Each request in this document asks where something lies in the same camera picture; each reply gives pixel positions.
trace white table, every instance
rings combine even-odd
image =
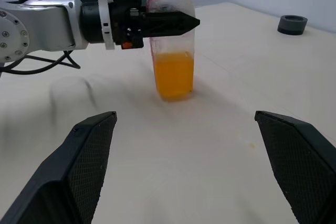
[[[125,51],[90,45],[73,53],[81,70],[2,75],[0,216],[76,123],[117,111],[92,223],[297,223],[254,113],[308,121],[334,144],[336,38],[310,27],[286,36],[277,32],[278,18],[230,3],[201,7],[197,16],[195,95],[188,101],[160,100],[148,42]],[[25,60],[20,68],[42,65]]]

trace orange part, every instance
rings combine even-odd
[[[156,88],[165,100],[180,100],[193,91],[194,58],[188,52],[154,56]]]

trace black cable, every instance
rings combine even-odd
[[[4,73],[11,73],[11,74],[18,74],[18,75],[30,75],[30,74],[38,74],[38,73],[43,73],[57,65],[64,65],[64,66],[68,66],[68,67],[72,67],[72,68],[76,68],[76,69],[80,69],[80,66],[70,57],[70,54],[72,53],[72,51],[63,51],[64,55],[62,57],[60,57],[58,60],[54,61],[54,60],[50,60],[50,59],[45,59],[45,58],[41,58],[41,57],[36,57],[36,56],[30,56],[30,55],[26,55],[24,58],[18,60],[17,62],[7,66],[9,69],[2,71],[2,68],[0,68],[0,72],[4,72]],[[65,59],[68,59],[72,64],[69,63],[65,63],[62,62]],[[20,71],[20,70],[13,70],[13,68],[17,65],[19,65],[24,59],[34,59],[34,60],[40,60],[40,61],[44,61],[44,62],[52,62],[50,65],[44,67],[44,68],[40,68],[40,69],[36,69],[36,70],[30,70],[30,71]]]

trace plastic bottle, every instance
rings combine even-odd
[[[181,11],[195,17],[192,0],[148,0],[149,12]],[[156,89],[164,100],[181,100],[193,91],[195,31],[150,38]]]

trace orange liquid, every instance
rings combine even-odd
[[[165,100],[180,100],[193,91],[194,58],[188,52],[156,54],[156,88]]]

